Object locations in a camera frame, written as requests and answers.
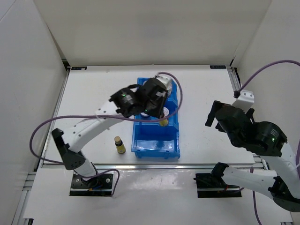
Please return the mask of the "amber bottle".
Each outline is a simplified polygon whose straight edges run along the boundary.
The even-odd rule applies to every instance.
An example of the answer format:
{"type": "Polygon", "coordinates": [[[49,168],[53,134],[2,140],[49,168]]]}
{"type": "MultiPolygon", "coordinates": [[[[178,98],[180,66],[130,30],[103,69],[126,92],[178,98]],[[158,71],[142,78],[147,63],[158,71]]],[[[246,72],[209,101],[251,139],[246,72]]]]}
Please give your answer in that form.
{"type": "Polygon", "coordinates": [[[160,126],[162,126],[162,127],[167,126],[167,125],[168,125],[168,119],[161,120],[161,121],[159,122],[159,124],[160,124],[160,126]]]}
{"type": "Polygon", "coordinates": [[[117,149],[117,152],[119,154],[123,154],[126,152],[126,148],[123,144],[123,141],[121,140],[121,138],[119,136],[116,136],[114,138],[114,143],[115,143],[115,146],[116,146],[116,149],[117,149]]]}

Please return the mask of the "blue plastic divided bin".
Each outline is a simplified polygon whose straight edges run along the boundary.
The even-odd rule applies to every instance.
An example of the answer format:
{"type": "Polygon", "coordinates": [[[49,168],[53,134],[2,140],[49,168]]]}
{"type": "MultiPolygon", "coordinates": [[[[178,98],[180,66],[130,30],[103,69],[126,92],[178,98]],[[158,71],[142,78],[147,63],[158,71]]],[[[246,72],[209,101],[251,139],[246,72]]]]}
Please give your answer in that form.
{"type": "Polygon", "coordinates": [[[178,115],[168,119],[168,125],[160,126],[158,122],[146,122],[155,120],[154,117],[135,116],[131,151],[137,158],[180,158],[179,147],[179,121],[178,115]]]}

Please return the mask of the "silver-lid shaker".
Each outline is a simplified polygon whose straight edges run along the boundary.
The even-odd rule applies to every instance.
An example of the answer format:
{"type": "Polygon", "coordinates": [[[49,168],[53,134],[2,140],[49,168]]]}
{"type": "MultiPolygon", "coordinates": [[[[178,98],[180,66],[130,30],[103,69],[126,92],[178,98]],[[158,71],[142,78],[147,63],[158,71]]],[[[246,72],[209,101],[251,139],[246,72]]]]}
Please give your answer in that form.
{"type": "Polygon", "coordinates": [[[170,96],[172,93],[173,85],[172,82],[166,84],[167,95],[170,96]]]}

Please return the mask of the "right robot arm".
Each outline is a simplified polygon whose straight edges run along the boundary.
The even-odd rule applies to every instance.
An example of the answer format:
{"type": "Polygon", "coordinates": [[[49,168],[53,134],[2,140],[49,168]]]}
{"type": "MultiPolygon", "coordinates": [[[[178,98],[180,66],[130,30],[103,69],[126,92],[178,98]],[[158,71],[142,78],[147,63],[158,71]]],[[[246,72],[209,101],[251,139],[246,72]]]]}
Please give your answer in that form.
{"type": "Polygon", "coordinates": [[[258,155],[277,173],[276,176],[247,173],[219,162],[210,173],[210,181],[218,188],[228,184],[256,191],[287,211],[299,212],[300,178],[296,156],[280,127],[268,121],[253,123],[253,112],[253,109],[244,112],[215,101],[205,125],[210,127],[217,120],[216,129],[225,132],[234,147],[258,155]]]}

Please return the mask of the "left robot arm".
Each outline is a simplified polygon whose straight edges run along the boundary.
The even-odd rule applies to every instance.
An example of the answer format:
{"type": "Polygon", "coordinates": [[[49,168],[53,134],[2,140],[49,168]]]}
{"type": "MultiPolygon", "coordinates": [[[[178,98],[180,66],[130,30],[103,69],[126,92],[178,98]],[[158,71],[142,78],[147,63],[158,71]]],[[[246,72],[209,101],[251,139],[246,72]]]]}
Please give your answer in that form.
{"type": "Polygon", "coordinates": [[[138,158],[179,157],[179,122],[173,79],[159,73],[144,83],[132,84],[112,94],[94,116],[72,127],[52,131],[52,137],[65,168],[74,171],[83,184],[92,188],[98,183],[98,172],[82,152],[83,147],[110,127],[132,121],[132,151],[138,158]]]}

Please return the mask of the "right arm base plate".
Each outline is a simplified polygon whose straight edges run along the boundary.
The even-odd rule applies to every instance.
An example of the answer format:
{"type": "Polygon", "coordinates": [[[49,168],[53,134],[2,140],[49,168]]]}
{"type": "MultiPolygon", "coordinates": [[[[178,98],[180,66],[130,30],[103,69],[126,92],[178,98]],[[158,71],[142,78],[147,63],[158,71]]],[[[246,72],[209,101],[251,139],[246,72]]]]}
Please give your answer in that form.
{"type": "Polygon", "coordinates": [[[196,173],[193,180],[196,182],[198,198],[240,198],[242,188],[227,185],[222,180],[213,178],[210,173],[196,173]]]}

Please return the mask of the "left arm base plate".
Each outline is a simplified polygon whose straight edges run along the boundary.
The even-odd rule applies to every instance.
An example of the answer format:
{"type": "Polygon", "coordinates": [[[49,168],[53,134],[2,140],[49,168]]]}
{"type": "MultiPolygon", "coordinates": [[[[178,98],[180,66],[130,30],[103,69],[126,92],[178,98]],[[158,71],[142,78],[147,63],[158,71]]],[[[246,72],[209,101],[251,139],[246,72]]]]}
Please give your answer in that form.
{"type": "Polygon", "coordinates": [[[84,180],[74,173],[70,184],[70,196],[109,197],[113,192],[113,172],[107,172],[97,178],[84,180]]]}

